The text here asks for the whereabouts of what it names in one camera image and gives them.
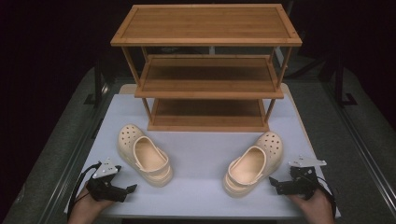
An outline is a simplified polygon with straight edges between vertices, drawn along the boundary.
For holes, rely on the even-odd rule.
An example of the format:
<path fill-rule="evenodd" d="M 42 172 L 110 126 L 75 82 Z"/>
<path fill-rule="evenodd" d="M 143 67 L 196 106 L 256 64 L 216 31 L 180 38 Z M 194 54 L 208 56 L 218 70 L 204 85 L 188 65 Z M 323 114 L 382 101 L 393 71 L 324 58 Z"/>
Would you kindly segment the cream clog shoe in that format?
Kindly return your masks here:
<path fill-rule="evenodd" d="M 225 191 L 234 198 L 249 194 L 279 167 L 283 152 L 283 142 L 277 133 L 263 133 L 242 156 L 230 163 L 223 178 Z"/>
<path fill-rule="evenodd" d="M 120 129 L 117 149 L 151 186 L 161 188 L 172 179 L 173 169 L 167 154 L 137 126 L 127 124 Z"/>

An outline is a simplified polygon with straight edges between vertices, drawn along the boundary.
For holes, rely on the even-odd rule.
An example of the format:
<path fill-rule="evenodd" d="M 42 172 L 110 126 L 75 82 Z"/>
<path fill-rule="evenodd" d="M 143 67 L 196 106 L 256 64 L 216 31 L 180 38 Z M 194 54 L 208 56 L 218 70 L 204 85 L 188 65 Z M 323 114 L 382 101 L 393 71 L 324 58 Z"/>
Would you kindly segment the three-tier wooden shoe rack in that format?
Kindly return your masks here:
<path fill-rule="evenodd" d="M 110 41 L 132 47 L 255 47 L 302 44 L 280 4 L 135 5 Z M 151 131 L 266 132 L 284 69 L 273 53 L 151 54 L 133 71 Z"/>

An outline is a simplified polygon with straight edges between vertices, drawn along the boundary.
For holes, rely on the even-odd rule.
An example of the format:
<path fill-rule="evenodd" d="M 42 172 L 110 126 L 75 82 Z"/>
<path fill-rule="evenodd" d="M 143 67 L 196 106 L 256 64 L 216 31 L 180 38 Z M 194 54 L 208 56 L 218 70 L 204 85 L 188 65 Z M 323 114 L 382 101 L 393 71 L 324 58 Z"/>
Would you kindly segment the white table cover sheet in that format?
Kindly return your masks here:
<path fill-rule="evenodd" d="M 132 123 L 146 130 L 148 117 L 132 94 L 113 96 L 85 160 L 87 166 L 111 159 L 120 167 L 113 185 L 136 190 L 104 212 L 107 217 L 289 219 L 299 209 L 263 179 L 247 196 L 232 198 L 222 180 L 229 164 L 258 139 L 257 133 L 153 132 L 147 136 L 169 157 L 174 175 L 162 188 L 152 187 L 117 151 L 120 129 Z"/>

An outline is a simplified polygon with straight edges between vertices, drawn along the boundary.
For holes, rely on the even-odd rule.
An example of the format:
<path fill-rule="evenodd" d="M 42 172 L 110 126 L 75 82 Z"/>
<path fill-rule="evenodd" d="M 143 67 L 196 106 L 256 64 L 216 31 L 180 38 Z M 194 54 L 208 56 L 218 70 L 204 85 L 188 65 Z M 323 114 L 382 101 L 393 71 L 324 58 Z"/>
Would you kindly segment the person's right hand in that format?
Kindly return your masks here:
<path fill-rule="evenodd" d="M 321 190 L 317 189 L 309 200 L 298 195 L 288 195 L 288 198 L 302 210 L 309 224 L 335 224 L 332 205 Z"/>

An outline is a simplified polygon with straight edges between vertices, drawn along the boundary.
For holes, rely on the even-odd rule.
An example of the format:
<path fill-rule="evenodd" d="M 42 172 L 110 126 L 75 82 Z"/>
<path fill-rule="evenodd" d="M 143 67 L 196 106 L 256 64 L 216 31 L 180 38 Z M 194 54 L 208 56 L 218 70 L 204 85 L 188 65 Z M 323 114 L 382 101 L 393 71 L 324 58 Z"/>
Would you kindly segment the person's left hand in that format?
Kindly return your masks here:
<path fill-rule="evenodd" d="M 113 201 L 96 201 L 89 191 L 83 188 L 67 219 L 67 224 L 92 224 L 105 209 L 113 204 Z"/>

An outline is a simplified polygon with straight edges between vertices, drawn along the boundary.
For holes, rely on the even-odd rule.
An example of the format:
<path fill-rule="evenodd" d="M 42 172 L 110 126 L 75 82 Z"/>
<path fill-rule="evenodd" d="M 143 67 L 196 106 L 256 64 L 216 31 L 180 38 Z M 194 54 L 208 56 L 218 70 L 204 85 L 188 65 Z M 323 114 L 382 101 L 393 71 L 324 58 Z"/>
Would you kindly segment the black metal stand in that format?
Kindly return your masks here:
<path fill-rule="evenodd" d="M 85 105 L 92 105 L 94 108 L 97 108 L 101 104 L 105 93 L 104 87 L 106 85 L 104 69 L 105 61 L 103 59 L 99 59 L 90 70 L 90 73 L 93 74 L 93 93 L 90 93 L 86 97 L 84 101 Z"/>
<path fill-rule="evenodd" d="M 334 97 L 340 107 L 346 105 L 357 105 L 357 101 L 351 93 L 344 93 L 344 66 L 340 58 L 336 59 Z"/>

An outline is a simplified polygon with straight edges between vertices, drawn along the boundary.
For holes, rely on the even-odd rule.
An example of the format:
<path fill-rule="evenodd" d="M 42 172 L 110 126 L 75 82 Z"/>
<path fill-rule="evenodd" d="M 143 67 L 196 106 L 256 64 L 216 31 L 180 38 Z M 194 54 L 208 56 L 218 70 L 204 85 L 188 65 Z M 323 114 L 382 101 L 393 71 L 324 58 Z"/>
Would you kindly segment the metal floor rail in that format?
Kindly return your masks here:
<path fill-rule="evenodd" d="M 332 84 L 322 84 L 336 112 L 349 132 L 358 154 L 367 167 L 371 178 L 396 220 L 396 132 L 363 91 L 336 99 Z"/>
<path fill-rule="evenodd" d="M 49 198 L 46 200 L 37 224 L 66 224 L 67 206 L 84 163 L 99 132 L 112 96 L 120 89 L 119 84 L 105 83 L 99 90 L 99 105 L 87 103 L 93 90 L 84 91 L 89 85 L 78 87 L 72 96 L 54 136 L 49 138 L 49 155 L 44 158 L 46 172 L 54 175 Z"/>

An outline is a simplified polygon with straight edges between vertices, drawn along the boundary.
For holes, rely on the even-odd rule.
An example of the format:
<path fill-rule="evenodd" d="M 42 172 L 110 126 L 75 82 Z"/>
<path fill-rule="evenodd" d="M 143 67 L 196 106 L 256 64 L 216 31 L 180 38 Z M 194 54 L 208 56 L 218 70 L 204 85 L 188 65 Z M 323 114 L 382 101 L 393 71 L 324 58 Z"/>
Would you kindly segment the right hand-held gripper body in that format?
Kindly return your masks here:
<path fill-rule="evenodd" d="M 284 182 L 275 180 L 276 192 L 279 195 L 304 195 L 306 199 L 310 199 L 320 187 L 315 167 L 326 164 L 326 161 L 302 155 L 294 161 L 289 161 L 291 180 Z"/>

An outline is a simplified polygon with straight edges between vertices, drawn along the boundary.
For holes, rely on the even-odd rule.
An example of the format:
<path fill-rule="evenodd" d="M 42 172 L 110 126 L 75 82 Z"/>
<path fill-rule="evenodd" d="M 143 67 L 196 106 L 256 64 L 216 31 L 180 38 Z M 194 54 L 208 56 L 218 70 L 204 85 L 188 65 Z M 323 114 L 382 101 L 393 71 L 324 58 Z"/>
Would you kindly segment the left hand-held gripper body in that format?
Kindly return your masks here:
<path fill-rule="evenodd" d="M 98 162 L 98 167 L 86 186 L 96 201 L 124 202 L 126 196 L 129 194 L 128 190 L 111 184 L 111 181 L 119 171 L 120 166 L 115 165 L 110 158 Z"/>

